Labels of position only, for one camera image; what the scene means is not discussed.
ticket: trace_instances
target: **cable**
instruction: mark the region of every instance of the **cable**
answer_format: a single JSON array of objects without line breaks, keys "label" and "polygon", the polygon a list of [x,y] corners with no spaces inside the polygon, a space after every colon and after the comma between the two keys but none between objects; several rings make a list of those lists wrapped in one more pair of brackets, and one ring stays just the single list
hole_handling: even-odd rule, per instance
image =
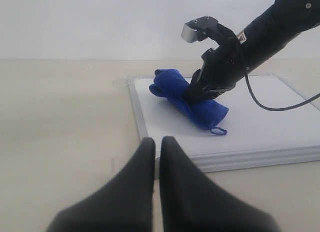
[{"label": "cable", "polygon": [[256,98],[254,92],[252,91],[252,87],[250,85],[250,82],[249,82],[249,76],[248,76],[248,73],[247,73],[247,63],[246,63],[246,60],[245,60],[245,56],[244,56],[244,53],[242,51],[242,47],[240,45],[240,43],[238,44],[237,46],[237,51],[239,52],[241,58],[242,58],[242,62],[243,62],[243,66],[244,66],[244,76],[245,76],[245,82],[246,82],[246,86],[248,87],[248,90],[249,90],[249,93],[252,97],[252,99],[254,100],[254,102],[261,108],[265,109],[265,110],[268,110],[268,111],[274,111],[274,112],[280,112],[280,111],[288,111],[288,110],[292,110],[292,109],[295,109],[295,108],[299,108],[299,107],[302,107],[306,104],[309,104],[311,103],[312,101],[314,101],[315,99],[318,99],[320,98],[320,93],[318,93],[317,95],[309,98],[308,100],[305,100],[301,103],[298,103],[298,104],[295,104],[295,105],[292,105],[292,106],[289,106],[289,107],[284,107],[284,108],[270,108],[270,107],[267,107],[263,104],[261,104],[258,99]]}]

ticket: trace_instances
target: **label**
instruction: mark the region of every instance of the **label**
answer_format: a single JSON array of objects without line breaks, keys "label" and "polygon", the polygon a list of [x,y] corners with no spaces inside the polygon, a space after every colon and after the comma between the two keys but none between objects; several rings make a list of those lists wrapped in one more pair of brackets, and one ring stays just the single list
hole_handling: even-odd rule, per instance
[{"label": "label", "polygon": [[240,41],[240,44],[244,43],[247,40],[247,37],[246,37],[244,31],[240,32],[237,37],[238,37],[238,39]]}]

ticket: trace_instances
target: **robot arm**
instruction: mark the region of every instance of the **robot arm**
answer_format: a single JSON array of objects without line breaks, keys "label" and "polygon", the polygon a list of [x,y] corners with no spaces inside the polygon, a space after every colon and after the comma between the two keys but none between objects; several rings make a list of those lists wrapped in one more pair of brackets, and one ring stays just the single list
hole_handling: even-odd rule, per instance
[{"label": "robot arm", "polygon": [[232,90],[300,33],[319,25],[320,0],[275,0],[238,35],[212,17],[186,23],[181,34],[185,41],[210,38],[219,47],[202,55],[203,66],[194,73],[184,98],[192,104]]}]

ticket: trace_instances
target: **beige table surface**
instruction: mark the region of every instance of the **beige table surface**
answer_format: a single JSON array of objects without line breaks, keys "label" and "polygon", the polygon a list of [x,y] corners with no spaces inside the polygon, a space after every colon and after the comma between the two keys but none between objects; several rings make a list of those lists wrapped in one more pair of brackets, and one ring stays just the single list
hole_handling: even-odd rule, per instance
[{"label": "beige table surface", "polygon": [[[191,75],[201,65],[0,61],[0,231],[44,231],[59,210],[99,189],[127,162],[139,137],[126,76],[157,68]],[[283,76],[308,96],[320,91],[320,60],[272,60],[254,73],[262,72]],[[270,212],[283,231],[319,231],[320,162],[208,176]],[[162,231],[158,181],[154,208],[154,230]]]}]

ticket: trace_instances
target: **white wall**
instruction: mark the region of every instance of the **white wall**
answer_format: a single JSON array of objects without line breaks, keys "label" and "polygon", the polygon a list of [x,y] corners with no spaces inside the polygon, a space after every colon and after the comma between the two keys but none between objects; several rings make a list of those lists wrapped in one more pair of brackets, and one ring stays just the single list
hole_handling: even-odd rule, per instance
[{"label": "white wall", "polygon": [[[0,59],[199,59],[183,24],[209,15],[238,33],[274,0],[0,0]],[[320,29],[275,58],[320,58]]]}]

